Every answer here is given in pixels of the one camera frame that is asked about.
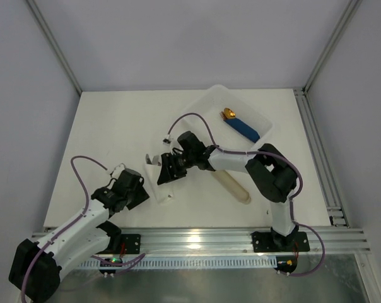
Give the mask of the white paper napkin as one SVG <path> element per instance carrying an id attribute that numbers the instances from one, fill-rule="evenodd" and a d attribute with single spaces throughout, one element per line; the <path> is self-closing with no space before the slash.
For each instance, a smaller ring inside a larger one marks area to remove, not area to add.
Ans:
<path id="1" fill-rule="evenodd" d="M 153 196 L 157 203 L 164 205 L 169 202 L 172 202 L 174 200 L 174 194 L 172 186 L 168 184 L 162 184 L 160 186 L 157 185 L 157 180 L 160 175 L 161 166 L 155 166 L 155 165 L 145 165 L 144 169 L 146 172 L 146 177 L 149 183 L 149 186 L 151 188 L 151 191 L 153 193 Z"/>

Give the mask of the silver knife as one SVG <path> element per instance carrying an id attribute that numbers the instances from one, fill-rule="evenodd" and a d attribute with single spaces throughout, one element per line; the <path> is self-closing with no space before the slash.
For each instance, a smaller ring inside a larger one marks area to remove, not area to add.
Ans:
<path id="1" fill-rule="evenodd" d="M 159 155 L 154 155 L 151 157 L 149 154 L 146 154 L 145 160 L 148 165 L 161 166 L 161 157 Z"/>

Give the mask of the oval wooden cutlery tray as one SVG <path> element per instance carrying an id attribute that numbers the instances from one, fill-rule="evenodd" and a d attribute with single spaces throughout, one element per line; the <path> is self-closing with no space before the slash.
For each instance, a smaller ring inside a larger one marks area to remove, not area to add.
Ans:
<path id="1" fill-rule="evenodd" d="M 217 170 L 211 175 L 221 184 L 221 186 L 230 193 L 238 202 L 248 205 L 251 202 L 249 192 L 227 171 Z"/>

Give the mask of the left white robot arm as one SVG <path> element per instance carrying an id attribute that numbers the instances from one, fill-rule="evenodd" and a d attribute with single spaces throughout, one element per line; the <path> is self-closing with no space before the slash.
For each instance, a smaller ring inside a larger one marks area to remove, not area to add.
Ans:
<path id="1" fill-rule="evenodd" d="M 99 253 L 120 253 L 128 245 L 110 218 L 149 198 L 143 184 L 140 173 L 124 169 L 111 184 L 86 193 L 85 205 L 75 216 L 39 240 L 25 239 L 18 245 L 9 282 L 34 302 L 45 302 L 82 262 Z"/>

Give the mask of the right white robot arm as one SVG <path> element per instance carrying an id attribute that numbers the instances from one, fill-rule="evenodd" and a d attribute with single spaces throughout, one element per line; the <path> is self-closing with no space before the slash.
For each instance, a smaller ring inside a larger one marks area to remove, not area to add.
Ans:
<path id="1" fill-rule="evenodd" d="M 294 195 L 291 192 L 302 186 L 302 177 L 275 146 L 265 143 L 255 151 L 224 150 L 215 144 L 206 146 L 191 131 L 181 134 L 178 142 L 180 149 L 173 148 L 160 155 L 157 185 L 184 178 L 193 167 L 211 172 L 228 170 L 245 173 L 271 203 L 270 235 L 274 246 L 279 251 L 286 251 L 295 245 L 299 227 L 293 218 Z"/>

